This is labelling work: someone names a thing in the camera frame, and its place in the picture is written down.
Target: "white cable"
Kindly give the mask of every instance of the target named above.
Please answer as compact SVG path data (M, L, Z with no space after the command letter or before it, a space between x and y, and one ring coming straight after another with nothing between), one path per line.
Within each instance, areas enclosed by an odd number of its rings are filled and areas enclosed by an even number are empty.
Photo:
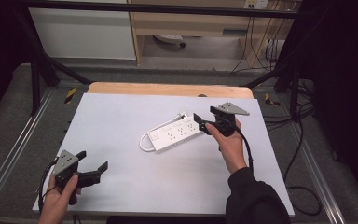
M157 126L157 127L155 127L155 128L152 128L152 129L150 129L149 131L147 131L146 133L144 133L144 135L142 135L142 137L141 137L141 140L139 140L139 147L141 148L141 150L143 150L143 151L145 151L145 152L151 152L151 151L154 151L154 150L155 150L153 147L151 147L151 148L145 148L144 146L142 146L142 141L144 140L145 136L146 136L148 133L150 133L150 132L152 132L153 130L156 130L157 128L162 127L162 126L164 126L164 125L166 125L166 124L168 124L168 123L171 123L171 122L175 121L176 119L182 119L182 118L186 118L186 117L187 117L186 111L185 111L185 110L184 110L184 111L181 111L175 118L170 119L170 120L168 120L168 121L166 121L166 122L160 124L159 126Z

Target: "power switch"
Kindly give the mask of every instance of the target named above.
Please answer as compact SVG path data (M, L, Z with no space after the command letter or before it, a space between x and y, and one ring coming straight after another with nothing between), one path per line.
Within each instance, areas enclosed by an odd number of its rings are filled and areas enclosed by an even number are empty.
M149 137L150 137L150 140L155 141L158 139L158 133L151 132L151 133L149 133Z

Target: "white cabinet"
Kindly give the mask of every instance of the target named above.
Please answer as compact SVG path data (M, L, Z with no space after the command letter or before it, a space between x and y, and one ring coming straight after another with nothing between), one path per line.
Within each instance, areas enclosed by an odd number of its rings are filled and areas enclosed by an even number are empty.
M127 3L126 0L87 0ZM54 58L136 60L128 12L30 8L45 52Z

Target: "white board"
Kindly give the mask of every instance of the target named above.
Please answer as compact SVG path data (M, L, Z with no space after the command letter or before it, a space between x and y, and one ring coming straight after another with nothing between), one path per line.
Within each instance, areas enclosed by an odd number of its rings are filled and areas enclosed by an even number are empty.
M226 102L250 113L236 117L252 150L255 178L275 188L292 216L257 100L93 93L83 95L57 155L63 149L72 154L85 150L80 172L94 171L105 161L109 168L101 183L82 189L77 204L68 209L105 215L224 215L230 173L210 135L159 152L142 151L139 140L182 110L214 121L210 106ZM151 146L147 138L144 144Z

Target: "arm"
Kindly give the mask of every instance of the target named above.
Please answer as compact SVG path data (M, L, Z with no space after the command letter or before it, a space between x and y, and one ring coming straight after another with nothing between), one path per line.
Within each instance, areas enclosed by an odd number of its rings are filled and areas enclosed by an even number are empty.
M257 182L243 157L243 141L235 132L222 135L213 125L206 125L220 146L226 166L231 173L228 185L231 195L227 199L226 222L236 223L290 223L286 208L275 190L264 182Z
M68 208L69 198L76 189L78 176L73 175L62 191L56 188L54 175L50 176L48 181L48 192L46 195L45 205L43 206L42 215L39 224L59 224L62 223L63 216Z

